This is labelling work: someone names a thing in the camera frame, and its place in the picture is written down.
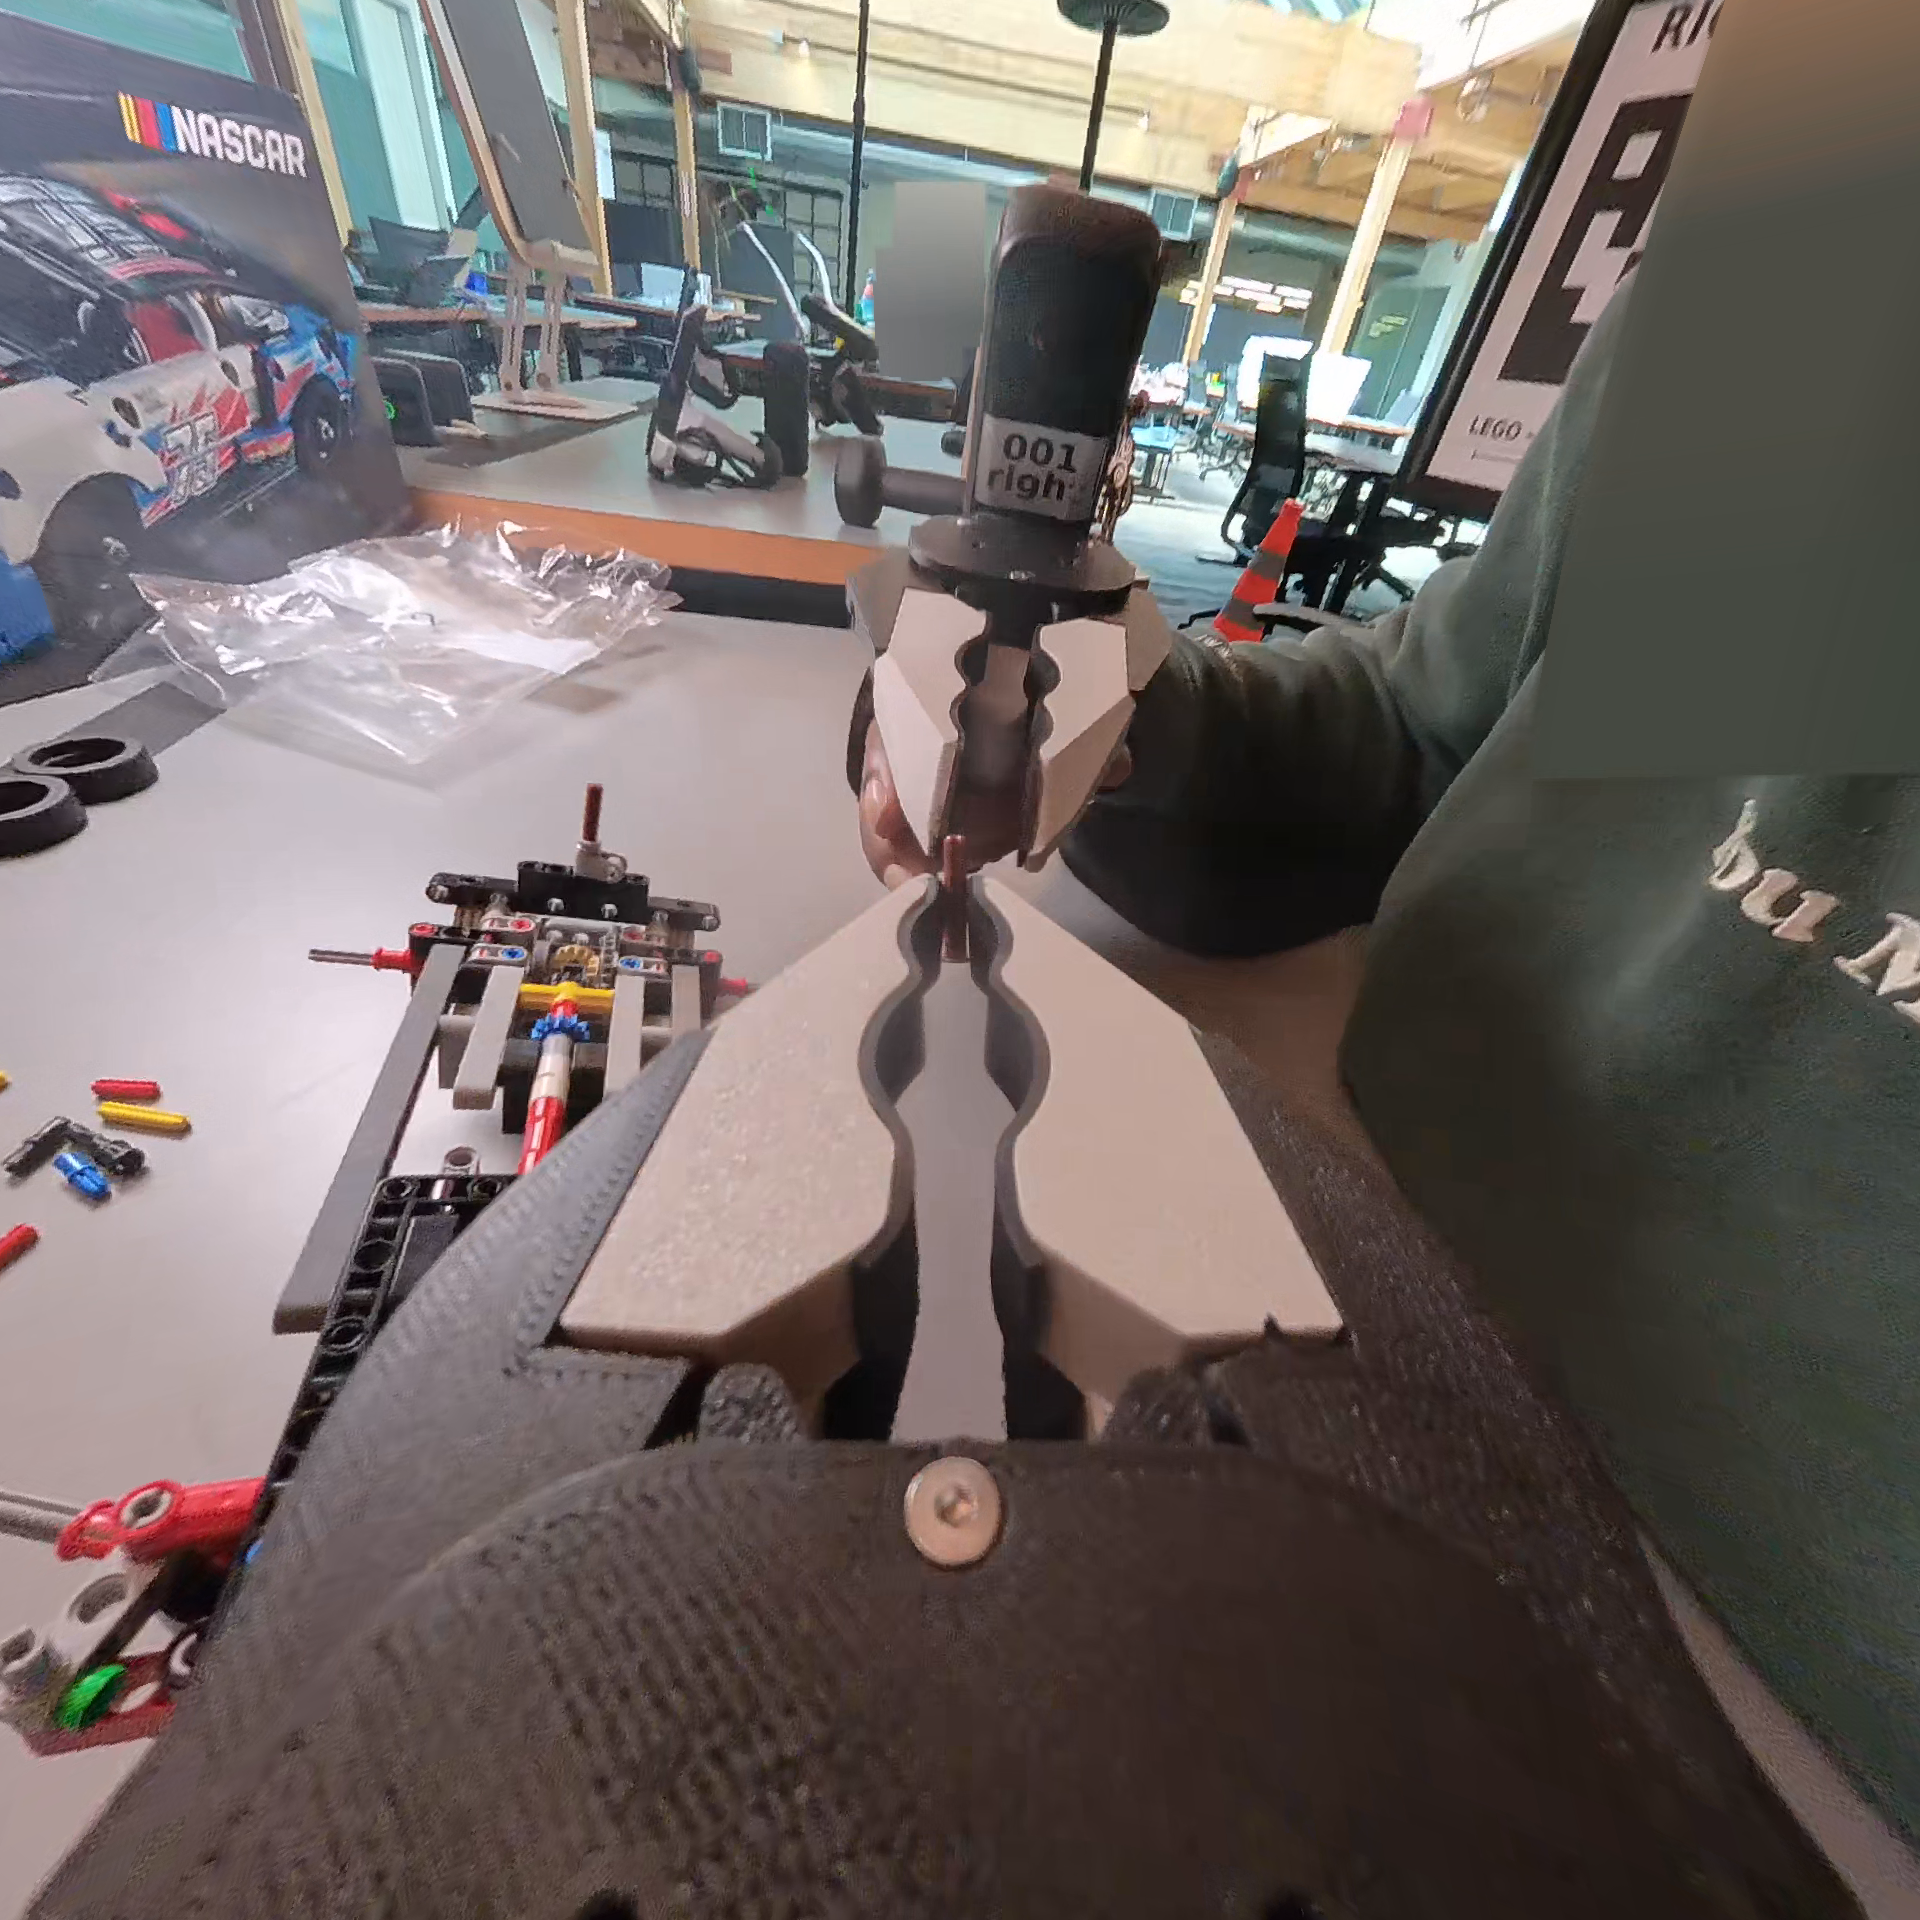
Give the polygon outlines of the lego car chassis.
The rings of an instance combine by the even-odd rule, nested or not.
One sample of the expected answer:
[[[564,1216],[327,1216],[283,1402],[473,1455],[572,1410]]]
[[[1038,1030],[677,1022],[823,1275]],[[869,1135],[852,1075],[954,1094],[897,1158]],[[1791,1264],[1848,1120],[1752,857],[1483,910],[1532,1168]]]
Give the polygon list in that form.
[[[267,1468],[145,1480],[95,1502],[2,1490],[2,1534],[76,1572],[63,1608],[2,1628],[2,1731],[48,1760],[153,1739],[252,1572],[354,1373],[429,1270],[546,1158],[752,987],[725,972],[718,907],[651,881],[648,923],[521,916],[512,876],[441,871],[403,948],[314,948],[411,997],[278,1308],[314,1333]]]

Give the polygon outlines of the lego race car box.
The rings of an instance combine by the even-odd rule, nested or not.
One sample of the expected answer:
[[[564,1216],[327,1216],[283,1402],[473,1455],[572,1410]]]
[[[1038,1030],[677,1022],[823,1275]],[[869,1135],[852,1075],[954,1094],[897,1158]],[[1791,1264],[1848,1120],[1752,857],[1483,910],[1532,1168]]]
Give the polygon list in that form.
[[[410,485],[302,100],[2,2],[2,704],[87,680],[136,581],[252,586]]]

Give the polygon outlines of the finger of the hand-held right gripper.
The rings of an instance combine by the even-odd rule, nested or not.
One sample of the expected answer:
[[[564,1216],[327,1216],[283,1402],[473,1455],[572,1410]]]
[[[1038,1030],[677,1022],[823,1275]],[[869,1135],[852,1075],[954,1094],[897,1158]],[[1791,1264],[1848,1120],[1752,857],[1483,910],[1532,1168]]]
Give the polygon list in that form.
[[[1038,870],[1088,811],[1121,751],[1137,697],[1172,650],[1158,612],[1061,617],[1034,635],[1022,767],[1022,861]]]
[[[886,743],[900,811],[940,859],[948,834],[968,836],[968,871],[994,859],[994,782],[985,772],[982,686],[985,614],[932,589],[907,589],[876,659],[876,733]]]

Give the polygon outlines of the person's right forearm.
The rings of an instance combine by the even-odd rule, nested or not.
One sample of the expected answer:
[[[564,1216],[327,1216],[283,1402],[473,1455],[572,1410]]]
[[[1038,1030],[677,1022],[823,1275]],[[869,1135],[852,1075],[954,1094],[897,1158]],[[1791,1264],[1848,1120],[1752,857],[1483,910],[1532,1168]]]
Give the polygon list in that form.
[[[1509,492],[1481,552],[1410,604],[1303,640],[1176,640],[1130,772],[1066,839],[1140,934],[1263,958],[1373,920],[1390,871],[1541,657],[1565,518]]]

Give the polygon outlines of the black office chair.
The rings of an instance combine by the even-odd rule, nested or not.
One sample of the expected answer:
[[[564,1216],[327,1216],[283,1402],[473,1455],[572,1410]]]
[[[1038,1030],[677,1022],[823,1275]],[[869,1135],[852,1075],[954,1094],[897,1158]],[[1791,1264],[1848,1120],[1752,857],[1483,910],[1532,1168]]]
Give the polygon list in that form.
[[[1301,492],[1309,460],[1309,371],[1313,353],[1261,361],[1247,467],[1219,529],[1239,565],[1256,554],[1279,507]]]

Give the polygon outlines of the black framed marker sign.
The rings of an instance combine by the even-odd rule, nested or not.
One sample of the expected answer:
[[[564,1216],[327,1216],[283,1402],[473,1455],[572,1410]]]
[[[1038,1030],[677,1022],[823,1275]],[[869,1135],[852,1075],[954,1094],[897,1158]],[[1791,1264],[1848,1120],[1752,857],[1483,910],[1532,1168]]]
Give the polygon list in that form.
[[[1597,2],[1390,497],[1492,517],[1652,231],[1720,2]]]

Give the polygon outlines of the black and white device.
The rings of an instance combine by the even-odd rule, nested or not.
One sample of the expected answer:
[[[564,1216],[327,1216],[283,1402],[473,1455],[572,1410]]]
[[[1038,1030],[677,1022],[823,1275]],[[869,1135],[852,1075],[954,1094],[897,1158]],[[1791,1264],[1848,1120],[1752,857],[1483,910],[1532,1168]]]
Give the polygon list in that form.
[[[748,430],[732,413],[748,388],[735,361],[708,339],[708,303],[694,300],[662,361],[652,416],[648,425],[648,467],[681,485],[772,489],[781,481],[806,478],[811,413],[806,356],[781,346],[759,371],[762,428]]]

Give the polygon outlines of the pile of lego pins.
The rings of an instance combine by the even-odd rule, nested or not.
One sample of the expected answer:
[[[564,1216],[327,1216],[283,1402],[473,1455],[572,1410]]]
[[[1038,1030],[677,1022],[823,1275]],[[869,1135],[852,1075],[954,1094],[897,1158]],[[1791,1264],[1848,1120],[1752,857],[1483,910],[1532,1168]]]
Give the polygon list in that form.
[[[2,1071],[2,1278],[58,1251],[101,1270],[158,1264],[153,1149],[183,1143],[189,1118],[152,1076],[95,1076],[86,1105],[37,1109]]]

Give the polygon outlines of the person's right hand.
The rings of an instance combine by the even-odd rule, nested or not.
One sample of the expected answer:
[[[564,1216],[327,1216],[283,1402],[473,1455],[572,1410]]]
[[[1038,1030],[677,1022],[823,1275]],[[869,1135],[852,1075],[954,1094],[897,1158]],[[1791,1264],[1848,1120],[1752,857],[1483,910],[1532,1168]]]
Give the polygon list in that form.
[[[886,888],[936,871],[940,859],[919,844],[876,733],[876,672],[869,671],[850,719],[846,782],[856,793],[856,829],[864,866]]]

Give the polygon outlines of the empty clear plastic bag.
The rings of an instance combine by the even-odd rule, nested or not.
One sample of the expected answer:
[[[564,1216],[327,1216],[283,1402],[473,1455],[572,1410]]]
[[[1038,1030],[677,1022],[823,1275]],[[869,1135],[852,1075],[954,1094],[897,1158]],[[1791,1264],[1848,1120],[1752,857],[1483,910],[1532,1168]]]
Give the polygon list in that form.
[[[252,733],[371,767],[452,755],[681,606],[667,565],[516,524],[355,540],[258,586],[134,586],[152,617],[93,681],[158,672]]]

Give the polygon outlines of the grey side table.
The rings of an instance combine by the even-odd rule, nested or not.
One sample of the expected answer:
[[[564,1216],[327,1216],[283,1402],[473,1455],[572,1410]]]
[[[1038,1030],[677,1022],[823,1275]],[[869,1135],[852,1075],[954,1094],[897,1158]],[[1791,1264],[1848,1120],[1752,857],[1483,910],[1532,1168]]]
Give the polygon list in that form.
[[[600,425],[485,407],[488,439],[403,446],[421,524],[516,527],[528,548],[632,552],[670,571],[689,614],[846,627],[846,577],[921,517],[886,507],[872,529],[835,511],[850,428],[811,444],[806,475],[772,489],[681,485],[651,475],[651,416]]]

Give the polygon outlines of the black battery charger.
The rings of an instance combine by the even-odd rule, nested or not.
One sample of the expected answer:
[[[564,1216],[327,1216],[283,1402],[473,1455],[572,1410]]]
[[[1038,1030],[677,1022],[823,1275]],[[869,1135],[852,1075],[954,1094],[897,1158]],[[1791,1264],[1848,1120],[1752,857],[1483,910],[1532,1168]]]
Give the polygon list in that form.
[[[371,353],[371,376],[393,444],[438,446],[443,442],[488,439],[473,416],[466,370],[453,356],[419,351]]]

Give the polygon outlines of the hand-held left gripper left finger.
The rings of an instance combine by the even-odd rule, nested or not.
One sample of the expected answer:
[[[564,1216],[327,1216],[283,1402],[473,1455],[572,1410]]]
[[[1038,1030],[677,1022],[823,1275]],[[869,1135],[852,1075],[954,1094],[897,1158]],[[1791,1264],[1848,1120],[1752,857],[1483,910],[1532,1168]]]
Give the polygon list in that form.
[[[575,1349],[763,1365],[888,1438],[919,1333],[913,1146],[940,896],[900,884],[708,1030],[570,1297]]]

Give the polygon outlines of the curved plywood stand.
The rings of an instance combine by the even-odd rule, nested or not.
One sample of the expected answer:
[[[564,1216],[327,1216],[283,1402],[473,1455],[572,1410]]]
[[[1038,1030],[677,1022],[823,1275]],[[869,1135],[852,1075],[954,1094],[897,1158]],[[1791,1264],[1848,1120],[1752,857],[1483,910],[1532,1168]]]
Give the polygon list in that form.
[[[497,316],[497,393],[476,405],[554,422],[626,422],[632,383],[595,399],[564,376],[564,303],[575,280],[612,286],[595,132],[554,132],[539,62],[516,2],[421,2],[485,208],[507,253]]]

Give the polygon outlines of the black rubber lego tire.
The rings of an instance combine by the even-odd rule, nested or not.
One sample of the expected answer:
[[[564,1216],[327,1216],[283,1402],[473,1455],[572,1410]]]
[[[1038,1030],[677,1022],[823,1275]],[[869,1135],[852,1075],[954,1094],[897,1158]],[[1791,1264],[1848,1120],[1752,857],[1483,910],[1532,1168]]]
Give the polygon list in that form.
[[[123,733],[82,733],[13,755],[24,776],[63,782],[86,808],[132,801],[158,783],[158,759]]]
[[[87,811],[63,776],[8,772],[0,782],[0,857],[47,852],[86,834]]]

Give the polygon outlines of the black lego beam subassembly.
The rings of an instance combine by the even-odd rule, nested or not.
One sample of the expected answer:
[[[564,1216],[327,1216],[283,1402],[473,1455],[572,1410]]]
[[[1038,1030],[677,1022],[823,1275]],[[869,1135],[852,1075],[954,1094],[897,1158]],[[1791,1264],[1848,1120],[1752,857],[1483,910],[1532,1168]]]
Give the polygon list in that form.
[[[651,877],[599,839],[580,839],[570,861],[524,859],[510,890],[521,916],[570,916],[591,923],[648,923]]]

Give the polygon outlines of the black rounded device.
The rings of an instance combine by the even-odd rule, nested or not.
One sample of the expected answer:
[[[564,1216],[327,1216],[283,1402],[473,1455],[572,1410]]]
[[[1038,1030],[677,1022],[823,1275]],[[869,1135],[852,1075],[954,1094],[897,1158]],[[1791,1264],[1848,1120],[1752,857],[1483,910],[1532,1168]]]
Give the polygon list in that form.
[[[838,444],[833,501],[842,527],[852,529],[876,529],[888,511],[921,518],[968,512],[960,475],[897,467],[888,456],[886,439],[869,435]]]

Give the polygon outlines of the black stand pole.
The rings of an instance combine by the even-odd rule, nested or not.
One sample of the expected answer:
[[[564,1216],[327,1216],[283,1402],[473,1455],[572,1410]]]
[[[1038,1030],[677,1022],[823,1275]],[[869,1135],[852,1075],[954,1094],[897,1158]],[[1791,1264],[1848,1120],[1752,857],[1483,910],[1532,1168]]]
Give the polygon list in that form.
[[[1092,195],[1092,181],[1098,173],[1101,124],[1106,113],[1106,96],[1112,96],[1112,83],[1115,83],[1117,42],[1158,36],[1168,22],[1168,10],[1167,10],[1167,2],[1068,2],[1068,0],[1059,0],[1054,10],[1061,14],[1066,22],[1098,36],[1092,113],[1088,113],[1088,132],[1085,132],[1085,156],[1077,162],[1077,194]]]

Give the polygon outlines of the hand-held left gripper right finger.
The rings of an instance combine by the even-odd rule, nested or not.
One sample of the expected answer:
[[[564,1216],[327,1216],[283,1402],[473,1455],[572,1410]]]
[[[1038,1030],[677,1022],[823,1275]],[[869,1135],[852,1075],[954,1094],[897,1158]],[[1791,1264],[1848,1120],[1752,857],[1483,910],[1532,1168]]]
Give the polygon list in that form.
[[[1008,1438],[1088,1438],[1128,1386],[1328,1344],[1343,1313],[1195,1030],[999,877],[968,907],[995,1140]]]

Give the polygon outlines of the orange traffic cone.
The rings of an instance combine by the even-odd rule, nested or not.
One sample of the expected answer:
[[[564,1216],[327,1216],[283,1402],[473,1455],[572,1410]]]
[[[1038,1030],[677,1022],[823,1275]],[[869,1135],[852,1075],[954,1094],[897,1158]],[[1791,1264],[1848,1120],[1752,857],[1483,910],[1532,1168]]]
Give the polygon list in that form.
[[[1286,497],[1251,552],[1229,604],[1216,612],[1212,635],[1224,642],[1256,642],[1278,617],[1263,617],[1261,606],[1284,600],[1284,577],[1293,541],[1301,534],[1303,502]]]

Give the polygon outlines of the person's torso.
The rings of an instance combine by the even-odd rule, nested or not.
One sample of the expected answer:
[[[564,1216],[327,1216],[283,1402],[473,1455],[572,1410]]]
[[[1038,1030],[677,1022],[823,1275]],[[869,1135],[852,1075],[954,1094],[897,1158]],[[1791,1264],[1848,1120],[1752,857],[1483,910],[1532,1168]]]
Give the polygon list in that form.
[[[1343,1067],[1668,1567],[1918,1839],[1918,776],[1476,761]]]

